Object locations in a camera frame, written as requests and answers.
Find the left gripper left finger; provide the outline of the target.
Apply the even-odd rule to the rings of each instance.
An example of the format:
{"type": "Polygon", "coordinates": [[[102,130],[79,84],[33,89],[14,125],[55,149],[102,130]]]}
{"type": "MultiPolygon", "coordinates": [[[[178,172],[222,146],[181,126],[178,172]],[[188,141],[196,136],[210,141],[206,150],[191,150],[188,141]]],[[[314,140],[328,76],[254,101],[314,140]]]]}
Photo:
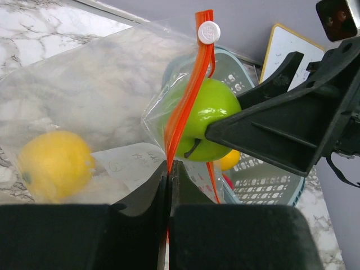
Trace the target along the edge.
{"type": "Polygon", "coordinates": [[[1,206],[2,269],[163,269],[167,165],[107,204],[1,206]]]}

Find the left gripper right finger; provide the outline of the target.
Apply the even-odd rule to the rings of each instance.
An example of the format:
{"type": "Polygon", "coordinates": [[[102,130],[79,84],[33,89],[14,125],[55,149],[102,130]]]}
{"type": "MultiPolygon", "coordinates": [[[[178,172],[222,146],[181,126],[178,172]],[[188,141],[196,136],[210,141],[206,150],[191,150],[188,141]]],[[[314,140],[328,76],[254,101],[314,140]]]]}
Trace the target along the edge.
{"type": "Polygon", "coordinates": [[[215,204],[173,164],[170,269],[322,269],[304,215],[287,205],[215,204]]]}

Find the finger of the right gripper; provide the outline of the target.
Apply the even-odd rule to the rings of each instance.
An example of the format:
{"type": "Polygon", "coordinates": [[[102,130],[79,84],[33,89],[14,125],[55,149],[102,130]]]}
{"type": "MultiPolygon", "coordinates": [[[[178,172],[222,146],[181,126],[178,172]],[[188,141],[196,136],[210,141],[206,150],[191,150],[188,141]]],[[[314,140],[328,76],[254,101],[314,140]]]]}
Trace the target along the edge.
{"type": "Polygon", "coordinates": [[[246,110],[254,105],[261,104],[270,100],[289,89],[297,69],[304,57],[298,51],[288,53],[281,65],[258,86],[237,95],[237,100],[242,110],[246,110]]]}
{"type": "Polygon", "coordinates": [[[303,83],[246,110],[211,123],[206,139],[228,146],[288,172],[306,176],[320,136],[320,101],[303,83]]]}

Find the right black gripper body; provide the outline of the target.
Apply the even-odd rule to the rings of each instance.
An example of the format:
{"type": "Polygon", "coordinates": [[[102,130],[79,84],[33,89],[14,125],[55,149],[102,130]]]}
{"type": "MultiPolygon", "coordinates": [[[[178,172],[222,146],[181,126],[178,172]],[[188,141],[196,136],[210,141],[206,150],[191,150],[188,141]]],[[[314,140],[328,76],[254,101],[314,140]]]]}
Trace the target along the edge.
{"type": "Polygon", "coordinates": [[[359,38],[342,41],[319,62],[307,66],[306,87],[320,101],[321,130],[316,157],[333,152],[359,155],[359,38]]]}

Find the blue plastic basket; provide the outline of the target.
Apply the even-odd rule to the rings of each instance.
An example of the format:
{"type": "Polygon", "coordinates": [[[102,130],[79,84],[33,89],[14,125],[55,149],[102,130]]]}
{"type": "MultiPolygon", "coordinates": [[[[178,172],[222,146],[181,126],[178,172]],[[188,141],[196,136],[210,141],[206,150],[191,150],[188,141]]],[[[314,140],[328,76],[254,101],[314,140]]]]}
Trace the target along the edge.
{"type": "MultiPolygon", "coordinates": [[[[240,61],[222,48],[215,49],[217,69],[214,77],[232,89],[235,94],[248,91],[255,86],[257,69],[254,65],[240,61]]],[[[224,187],[227,203],[285,204],[295,206],[304,190],[305,179],[267,164],[246,154],[239,162],[224,172],[235,186],[230,192],[224,187]]]]}

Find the green apple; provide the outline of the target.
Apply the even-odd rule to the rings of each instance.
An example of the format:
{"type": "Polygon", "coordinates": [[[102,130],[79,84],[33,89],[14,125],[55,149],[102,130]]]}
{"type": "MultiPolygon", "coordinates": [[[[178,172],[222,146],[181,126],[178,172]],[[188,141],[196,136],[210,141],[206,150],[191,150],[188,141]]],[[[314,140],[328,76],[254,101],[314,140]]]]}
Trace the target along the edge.
{"type": "MultiPolygon", "coordinates": [[[[160,143],[164,143],[165,125],[172,111],[181,100],[187,83],[187,79],[178,79],[175,83],[172,83],[169,91],[160,102],[160,112],[152,122],[155,138],[160,143]]],[[[213,78],[205,78],[182,133],[175,154],[176,158],[209,162],[226,156],[231,152],[231,148],[206,139],[205,132],[211,123],[240,111],[241,106],[228,85],[213,78]]]]}

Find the yellow apple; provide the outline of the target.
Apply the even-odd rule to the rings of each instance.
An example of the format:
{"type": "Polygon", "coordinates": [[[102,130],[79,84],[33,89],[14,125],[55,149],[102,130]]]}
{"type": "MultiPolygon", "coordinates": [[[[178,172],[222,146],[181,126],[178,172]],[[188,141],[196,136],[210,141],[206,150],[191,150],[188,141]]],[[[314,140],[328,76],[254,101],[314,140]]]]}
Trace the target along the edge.
{"type": "Polygon", "coordinates": [[[77,134],[56,130],[28,142],[17,156],[17,167],[31,195],[59,202],[81,191],[92,179],[95,159],[77,134]]]}

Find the clear zip bag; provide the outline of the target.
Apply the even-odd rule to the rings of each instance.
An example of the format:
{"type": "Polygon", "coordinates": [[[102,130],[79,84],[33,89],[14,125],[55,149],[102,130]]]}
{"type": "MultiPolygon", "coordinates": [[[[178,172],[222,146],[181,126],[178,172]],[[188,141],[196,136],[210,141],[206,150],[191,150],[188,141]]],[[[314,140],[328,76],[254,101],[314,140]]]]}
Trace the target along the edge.
{"type": "Polygon", "coordinates": [[[1,80],[1,148],[16,168],[21,149],[41,134],[69,131],[90,147],[92,179],[78,193],[41,204],[112,204],[144,184],[162,163],[190,166],[194,183],[219,201],[214,161],[176,158],[177,147],[205,78],[215,70],[219,39],[212,10],[140,24],[66,51],[1,80]],[[187,79],[165,125],[152,122],[170,85],[187,79]]]}

